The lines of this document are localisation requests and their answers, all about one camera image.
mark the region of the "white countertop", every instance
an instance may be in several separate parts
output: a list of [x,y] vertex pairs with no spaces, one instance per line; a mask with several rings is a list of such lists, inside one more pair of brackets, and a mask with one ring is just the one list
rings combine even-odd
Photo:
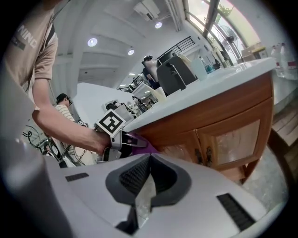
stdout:
[[250,81],[274,68],[275,60],[265,58],[218,69],[208,74],[204,81],[197,80],[187,85],[183,91],[178,90],[168,96],[166,101],[154,104],[152,108],[124,127],[124,130],[131,132]]

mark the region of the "round recessed light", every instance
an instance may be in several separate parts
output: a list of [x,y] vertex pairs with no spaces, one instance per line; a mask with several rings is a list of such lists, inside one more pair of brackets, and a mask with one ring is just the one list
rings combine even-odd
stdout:
[[94,47],[97,44],[97,38],[91,38],[90,40],[88,40],[88,46],[90,47]]
[[131,49],[131,50],[128,52],[128,54],[129,54],[129,55],[133,55],[134,52],[135,52],[135,50]]
[[162,23],[161,22],[157,22],[156,24],[155,24],[155,28],[156,29],[159,29],[159,28],[161,28],[162,27]]

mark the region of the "purple cloth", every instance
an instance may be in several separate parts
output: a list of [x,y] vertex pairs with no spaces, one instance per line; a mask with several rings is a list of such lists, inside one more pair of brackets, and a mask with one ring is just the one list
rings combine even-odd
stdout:
[[[142,139],[147,141],[145,138],[143,138],[142,136],[139,136],[135,133],[130,133],[132,136],[135,136],[138,139]],[[154,148],[149,141],[147,141],[148,145],[147,147],[132,147],[132,154],[136,155],[136,154],[146,154],[146,153],[157,153],[159,154],[159,151],[157,151],[156,148]]]

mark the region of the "plastic bottle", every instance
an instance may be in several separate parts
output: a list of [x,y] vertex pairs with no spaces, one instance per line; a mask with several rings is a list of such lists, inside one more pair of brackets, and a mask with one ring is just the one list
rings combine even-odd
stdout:
[[284,68],[281,66],[281,62],[280,62],[281,61],[280,51],[276,46],[272,46],[271,57],[273,57],[276,62],[276,67],[275,67],[276,74],[279,77],[284,78]]
[[284,68],[285,77],[291,80],[298,80],[296,61],[285,43],[281,44],[280,55],[281,66]]

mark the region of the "air conditioner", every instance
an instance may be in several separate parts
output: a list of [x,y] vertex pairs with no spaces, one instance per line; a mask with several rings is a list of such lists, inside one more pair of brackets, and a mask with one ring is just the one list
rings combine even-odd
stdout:
[[139,13],[146,21],[158,18],[160,13],[153,0],[144,0],[135,5],[134,10]]

